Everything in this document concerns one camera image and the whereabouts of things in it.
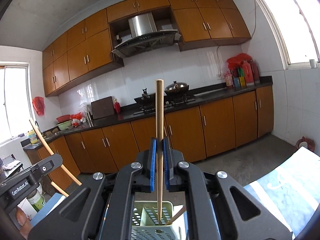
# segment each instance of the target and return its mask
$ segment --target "stainless steel range hood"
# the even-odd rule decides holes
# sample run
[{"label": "stainless steel range hood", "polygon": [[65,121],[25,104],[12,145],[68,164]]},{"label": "stainless steel range hood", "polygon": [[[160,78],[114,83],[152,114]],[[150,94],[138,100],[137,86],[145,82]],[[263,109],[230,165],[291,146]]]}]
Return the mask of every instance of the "stainless steel range hood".
[{"label": "stainless steel range hood", "polygon": [[151,13],[135,16],[129,19],[132,39],[115,46],[112,53],[117,56],[131,57],[145,51],[173,45],[181,35],[178,30],[159,30]]}]

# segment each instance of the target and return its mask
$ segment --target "silver screw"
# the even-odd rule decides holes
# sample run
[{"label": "silver screw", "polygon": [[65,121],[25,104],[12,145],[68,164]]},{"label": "silver screw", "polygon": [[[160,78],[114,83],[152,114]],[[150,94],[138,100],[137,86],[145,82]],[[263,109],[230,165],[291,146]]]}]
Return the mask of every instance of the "silver screw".
[{"label": "silver screw", "polygon": [[98,180],[98,179],[102,179],[103,178],[103,174],[101,172],[96,172],[94,175],[93,175],[93,178]]},{"label": "silver screw", "polygon": [[187,162],[179,162],[178,165],[179,165],[179,167],[181,167],[181,168],[187,168],[187,167],[189,167],[189,163],[187,163]]},{"label": "silver screw", "polygon": [[141,168],[141,163],[138,163],[138,162],[131,163],[131,168],[139,169]]},{"label": "silver screw", "polygon": [[217,176],[220,178],[220,179],[225,179],[226,177],[228,177],[228,174],[224,171],[218,171],[217,172]]}]

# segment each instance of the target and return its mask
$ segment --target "window frame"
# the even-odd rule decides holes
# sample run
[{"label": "window frame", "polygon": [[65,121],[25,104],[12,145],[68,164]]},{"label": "window frame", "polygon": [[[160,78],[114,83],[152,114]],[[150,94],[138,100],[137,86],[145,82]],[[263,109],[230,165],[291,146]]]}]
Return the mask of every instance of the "window frame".
[{"label": "window frame", "polygon": [[[31,118],[35,121],[36,120],[36,116],[33,110],[33,106],[32,106],[32,100],[31,100],[31,86],[30,86],[30,63],[28,62],[7,62],[7,61],[1,61],[0,62],[0,68],[4,68],[4,88],[5,88],[5,70],[6,68],[25,68],[26,69],[26,92],[27,92],[27,101],[28,101],[28,107],[29,107],[29,112],[30,112],[30,116]],[[9,124],[9,120],[8,120],[8,114],[7,114],[7,106],[6,106],[6,101],[5,101],[5,92],[4,92],[4,107],[5,107],[5,113],[6,113],[6,118],[7,118],[7,123],[9,126],[9,131],[10,131],[10,135],[11,138],[0,142],[0,145],[5,144],[15,138],[18,137],[18,135],[16,136],[12,136],[11,130],[10,130],[10,124]]]},{"label": "window frame", "polygon": [[[281,34],[280,28],[276,22],[276,19],[273,16],[271,10],[269,9],[268,5],[266,4],[266,2],[264,0],[256,0],[256,1],[259,4],[263,14],[267,18],[269,25],[271,27],[271,30],[274,34],[284,69],[311,68],[310,62],[300,62],[300,63],[291,63],[290,62],[289,53],[288,53],[286,44],[284,42],[284,38]],[[320,55],[318,54],[319,51],[317,50],[317,44],[315,45],[315,48],[316,48],[316,52],[317,52],[317,56],[318,56],[317,64],[319,64],[320,63]]]}]

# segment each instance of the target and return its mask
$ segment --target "white wall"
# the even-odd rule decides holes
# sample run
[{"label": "white wall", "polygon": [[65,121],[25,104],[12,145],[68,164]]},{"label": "white wall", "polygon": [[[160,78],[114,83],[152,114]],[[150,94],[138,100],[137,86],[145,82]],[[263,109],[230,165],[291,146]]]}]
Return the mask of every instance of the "white wall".
[{"label": "white wall", "polygon": [[[250,33],[254,30],[254,0],[234,0]],[[242,46],[257,62],[261,76],[272,76],[274,94],[273,134],[291,144],[302,136],[316,142],[320,154],[319,69],[284,70],[276,39],[257,4],[257,27],[252,39]]]},{"label": "white wall", "polygon": [[[45,112],[44,116],[38,116],[36,114],[36,120],[39,126],[43,130],[47,130],[55,126],[58,116],[61,115],[61,109],[58,97],[46,98],[44,96],[43,78],[42,78],[42,52],[30,49],[22,49],[16,47],[0,46],[0,62],[27,62],[30,64],[30,86],[31,86],[31,98],[40,96],[44,97]],[[31,165],[27,155],[22,150],[20,141],[18,138],[10,141],[0,147],[0,157],[6,157],[14,154],[14,156],[21,160],[24,167]]]},{"label": "white wall", "polygon": [[[224,82],[217,80],[217,47],[180,52],[177,44],[124,59],[124,67],[100,75],[59,95],[62,114],[78,112],[83,102],[112,96],[121,106],[135,103],[142,89],[155,92],[155,80],[164,79],[164,87],[177,80],[187,82],[190,89]],[[226,60],[241,53],[241,46],[223,46],[218,50],[221,72]]]}]

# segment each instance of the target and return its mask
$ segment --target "backsplash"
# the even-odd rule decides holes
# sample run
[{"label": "backsplash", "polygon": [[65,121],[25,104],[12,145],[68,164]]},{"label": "backsplash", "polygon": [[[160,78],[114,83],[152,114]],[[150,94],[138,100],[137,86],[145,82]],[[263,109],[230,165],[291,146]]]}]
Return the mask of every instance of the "backsplash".
[{"label": "backsplash", "polygon": [[[241,46],[222,46],[218,49],[221,73],[227,70],[226,60],[242,53]],[[164,87],[177,80],[190,89],[224,82],[220,73],[217,47],[179,51],[173,46],[124,58],[124,67],[102,74],[59,95],[62,114],[75,114],[82,103],[101,98],[117,98],[121,106],[134,104],[142,89],[155,92],[155,80],[163,79]]]}]

